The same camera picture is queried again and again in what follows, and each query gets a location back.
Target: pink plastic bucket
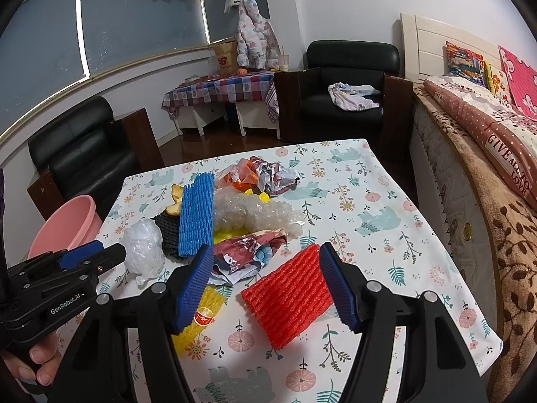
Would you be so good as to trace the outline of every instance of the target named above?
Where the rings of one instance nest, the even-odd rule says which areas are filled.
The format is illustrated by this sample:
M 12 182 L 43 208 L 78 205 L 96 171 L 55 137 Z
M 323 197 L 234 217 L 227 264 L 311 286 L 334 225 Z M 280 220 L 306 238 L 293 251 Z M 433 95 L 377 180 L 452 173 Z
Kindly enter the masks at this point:
M 95 239 L 103 222 L 89 195 L 79 195 L 60 207 L 41 227 L 28 258 L 45 252 L 72 250 Z

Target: pink quilt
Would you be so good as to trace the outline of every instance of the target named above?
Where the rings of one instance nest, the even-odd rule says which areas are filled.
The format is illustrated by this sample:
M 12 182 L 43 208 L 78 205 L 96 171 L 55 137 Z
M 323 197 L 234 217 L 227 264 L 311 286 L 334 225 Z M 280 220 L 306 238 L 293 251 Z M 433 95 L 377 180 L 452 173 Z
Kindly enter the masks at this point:
M 537 72 L 512 52 L 499 47 L 509 89 L 518 110 L 537 121 Z
M 509 188 L 537 211 L 537 123 L 462 77 L 429 77 L 423 85 L 477 142 Z

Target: orange plastic wrapper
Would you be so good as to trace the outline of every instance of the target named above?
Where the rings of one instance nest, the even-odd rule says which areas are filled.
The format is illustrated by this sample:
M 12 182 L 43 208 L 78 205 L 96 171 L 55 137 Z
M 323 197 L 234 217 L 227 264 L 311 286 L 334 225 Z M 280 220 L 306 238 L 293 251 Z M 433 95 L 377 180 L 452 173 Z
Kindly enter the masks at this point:
M 236 165 L 230 165 L 222 170 L 216 181 L 218 188 L 233 186 L 240 192 L 248 191 L 257 186 L 258 176 L 251 170 L 252 163 L 248 159 L 241 159 Z

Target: pink floral towel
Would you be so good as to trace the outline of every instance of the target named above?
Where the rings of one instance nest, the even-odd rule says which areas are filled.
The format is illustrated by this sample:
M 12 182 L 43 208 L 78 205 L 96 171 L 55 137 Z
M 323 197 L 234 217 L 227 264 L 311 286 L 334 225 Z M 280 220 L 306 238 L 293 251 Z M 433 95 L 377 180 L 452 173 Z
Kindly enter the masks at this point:
M 509 89 L 518 110 L 537 121 L 537 72 L 512 52 L 499 47 Z

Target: brown shopping bag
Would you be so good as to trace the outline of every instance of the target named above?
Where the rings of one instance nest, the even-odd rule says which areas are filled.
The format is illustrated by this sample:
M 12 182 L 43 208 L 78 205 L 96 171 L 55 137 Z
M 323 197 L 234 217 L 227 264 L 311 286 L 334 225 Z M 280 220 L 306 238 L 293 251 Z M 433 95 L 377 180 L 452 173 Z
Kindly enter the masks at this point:
M 237 41 L 223 42 L 213 46 L 213 50 L 218 59 L 221 76 L 235 74 L 238 70 L 237 64 Z

